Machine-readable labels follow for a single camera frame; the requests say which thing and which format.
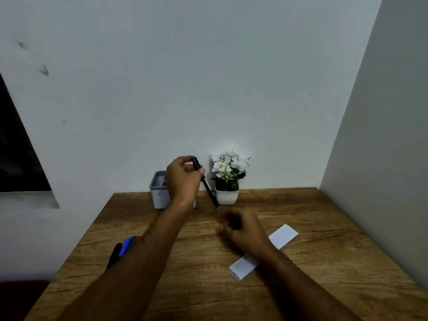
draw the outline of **person's left hand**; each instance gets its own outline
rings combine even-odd
[[[179,205],[185,209],[193,207],[193,201],[198,193],[204,168],[195,171],[190,162],[192,155],[180,156],[171,162],[165,174],[171,204]]]

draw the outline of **white paper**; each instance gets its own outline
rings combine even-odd
[[[281,249],[297,235],[298,233],[296,231],[294,231],[287,224],[284,224],[269,236],[269,240],[272,242],[275,248]],[[259,262],[254,257],[246,254],[242,258],[239,258],[237,261],[235,261],[235,263],[229,267],[229,270],[237,280],[242,280],[258,265]]]

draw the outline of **forearm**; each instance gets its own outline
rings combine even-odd
[[[262,263],[268,265],[282,279],[303,319],[361,321],[355,313],[319,286],[279,250],[272,250],[263,257]]]
[[[140,241],[96,280],[60,320],[136,320],[141,318],[190,210],[171,204]]]

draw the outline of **black opening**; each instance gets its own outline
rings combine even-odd
[[[0,101],[0,192],[50,191],[1,75]]]

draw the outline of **table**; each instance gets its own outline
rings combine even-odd
[[[235,207],[256,212],[268,234],[283,224],[299,232],[283,252],[365,320],[428,319],[427,294],[318,189],[242,190]],[[142,234],[159,212],[150,193],[114,194],[26,320],[55,320],[104,272],[115,244]],[[219,225],[200,192],[144,320],[281,320],[256,270],[240,282],[229,272],[241,254]]]

